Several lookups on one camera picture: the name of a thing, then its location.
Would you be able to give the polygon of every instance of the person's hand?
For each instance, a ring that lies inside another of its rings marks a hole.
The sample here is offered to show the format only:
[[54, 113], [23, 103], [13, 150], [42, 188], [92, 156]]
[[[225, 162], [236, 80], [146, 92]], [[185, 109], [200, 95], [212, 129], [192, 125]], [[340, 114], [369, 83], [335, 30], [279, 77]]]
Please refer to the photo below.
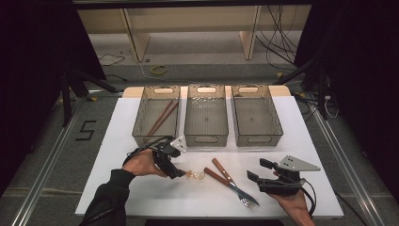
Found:
[[132, 172], [136, 176], [145, 176], [155, 174], [161, 177], [167, 177], [159, 168], [155, 166], [152, 158], [152, 150], [147, 149], [131, 158], [122, 167], [123, 170]]
[[314, 222], [309, 215], [305, 195], [302, 190], [299, 190], [296, 195], [289, 197], [273, 194], [268, 195], [279, 202], [279, 206], [281, 206], [288, 216], [290, 216], [296, 225], [314, 225]]

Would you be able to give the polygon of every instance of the black sleeve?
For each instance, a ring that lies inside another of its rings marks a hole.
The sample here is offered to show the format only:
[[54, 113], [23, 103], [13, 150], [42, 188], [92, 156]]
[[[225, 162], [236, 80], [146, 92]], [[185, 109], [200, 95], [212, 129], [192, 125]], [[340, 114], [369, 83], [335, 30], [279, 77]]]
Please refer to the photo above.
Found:
[[134, 178], [124, 169], [113, 169], [109, 182], [97, 188], [80, 225], [126, 225], [124, 205]]

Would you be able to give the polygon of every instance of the white tabletop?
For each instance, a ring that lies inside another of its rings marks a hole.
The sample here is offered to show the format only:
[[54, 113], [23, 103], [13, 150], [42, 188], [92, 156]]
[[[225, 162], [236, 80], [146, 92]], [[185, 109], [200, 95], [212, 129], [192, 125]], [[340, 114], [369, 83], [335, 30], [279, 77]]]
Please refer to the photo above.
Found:
[[[157, 176], [136, 177], [130, 184], [130, 196], [126, 203], [128, 216], [143, 218], [286, 218], [277, 202], [259, 191], [256, 183], [247, 178], [247, 170], [262, 178], [277, 179], [271, 169], [259, 165], [265, 158], [279, 162], [289, 154], [319, 166], [320, 171], [301, 172], [314, 187], [317, 195], [316, 218], [340, 218], [343, 211], [338, 204], [319, 156], [293, 97], [273, 97], [284, 132], [277, 147], [238, 148], [235, 145], [231, 117], [230, 98], [227, 99], [229, 116], [228, 145], [223, 148], [187, 148], [172, 163], [181, 170], [203, 171], [210, 168], [219, 175], [212, 159], [216, 157], [230, 174], [238, 187], [254, 197], [260, 206], [246, 208], [237, 195], [214, 178], [207, 175], [197, 181], [186, 177], [161, 178]], [[120, 98], [108, 125], [103, 144], [88, 178], [85, 190], [76, 209], [83, 215], [100, 184], [106, 183], [112, 169], [119, 169], [126, 154], [137, 145], [132, 137], [139, 98]], [[184, 131], [186, 100], [182, 99], [180, 134]], [[304, 185], [312, 194], [311, 188]]]

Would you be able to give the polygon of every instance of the metal fork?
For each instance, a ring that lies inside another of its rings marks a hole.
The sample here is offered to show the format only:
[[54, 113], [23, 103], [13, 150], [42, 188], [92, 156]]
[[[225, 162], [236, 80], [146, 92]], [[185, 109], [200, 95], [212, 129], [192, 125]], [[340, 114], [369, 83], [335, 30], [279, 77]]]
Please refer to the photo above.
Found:
[[[216, 158], [212, 159], [212, 162], [215, 164], [215, 166], [222, 172], [223, 176], [229, 181], [230, 184], [233, 186], [237, 186], [234, 182], [234, 180], [231, 178], [231, 176], [226, 172], [226, 170], [222, 167], [222, 165], [217, 161]], [[243, 203], [244, 206], [248, 208], [253, 208], [255, 206], [255, 203], [238, 195], [238, 199]]]

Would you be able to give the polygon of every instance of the transparent storage bin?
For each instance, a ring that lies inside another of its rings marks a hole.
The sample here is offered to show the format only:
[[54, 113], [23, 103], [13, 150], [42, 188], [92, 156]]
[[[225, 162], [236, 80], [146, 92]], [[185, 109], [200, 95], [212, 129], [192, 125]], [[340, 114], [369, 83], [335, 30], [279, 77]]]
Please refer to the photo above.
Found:
[[283, 132], [269, 87], [235, 85], [231, 96], [237, 146], [277, 146]]
[[227, 144], [226, 92], [223, 85], [189, 85], [184, 136], [189, 147], [224, 147]]
[[180, 87], [145, 87], [132, 136], [139, 147], [164, 136], [178, 136]]

